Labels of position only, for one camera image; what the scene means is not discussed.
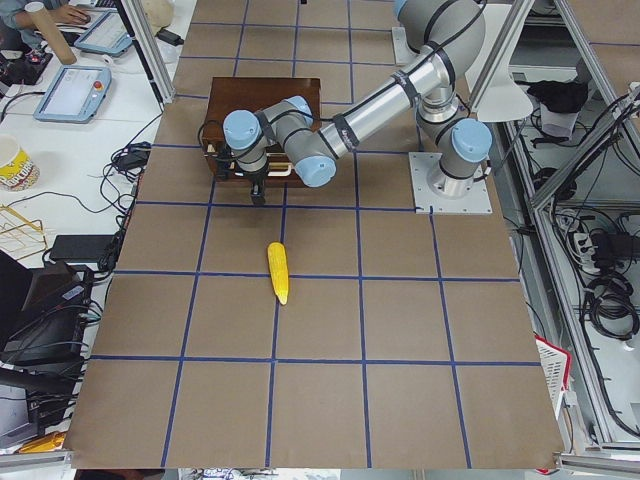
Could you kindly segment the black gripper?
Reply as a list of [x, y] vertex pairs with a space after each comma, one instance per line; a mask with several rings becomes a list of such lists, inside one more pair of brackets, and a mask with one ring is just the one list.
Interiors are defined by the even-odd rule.
[[251, 186], [250, 198], [254, 206], [265, 205], [265, 180], [268, 175], [266, 149], [256, 147], [244, 151], [222, 148], [215, 160], [217, 180], [247, 180]]

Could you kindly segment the person hand on mouse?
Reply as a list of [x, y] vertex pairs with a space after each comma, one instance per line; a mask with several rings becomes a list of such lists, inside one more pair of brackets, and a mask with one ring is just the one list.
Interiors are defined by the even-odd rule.
[[86, 25], [91, 21], [91, 16], [82, 8], [65, 4], [50, 10], [55, 23], [65, 25]]

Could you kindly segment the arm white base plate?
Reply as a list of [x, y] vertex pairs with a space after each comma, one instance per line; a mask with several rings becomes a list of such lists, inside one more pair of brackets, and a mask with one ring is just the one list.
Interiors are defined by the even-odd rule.
[[482, 164], [467, 179], [448, 177], [440, 168], [441, 153], [408, 154], [414, 210], [418, 214], [490, 215], [493, 213]]

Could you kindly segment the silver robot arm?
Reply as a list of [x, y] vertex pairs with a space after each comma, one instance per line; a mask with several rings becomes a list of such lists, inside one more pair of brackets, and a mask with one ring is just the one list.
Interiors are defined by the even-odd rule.
[[222, 123], [224, 140], [236, 168], [251, 181], [256, 204], [264, 202], [268, 147], [282, 147], [305, 186], [321, 187], [335, 176], [340, 157], [407, 111], [442, 150], [427, 175], [429, 188], [447, 199], [465, 196], [478, 165], [488, 157], [492, 134], [484, 123], [460, 112], [455, 84], [479, 56], [485, 8], [478, 1], [395, 2], [395, 15], [416, 57], [318, 130], [312, 130], [311, 110], [301, 96], [256, 112], [230, 112]]

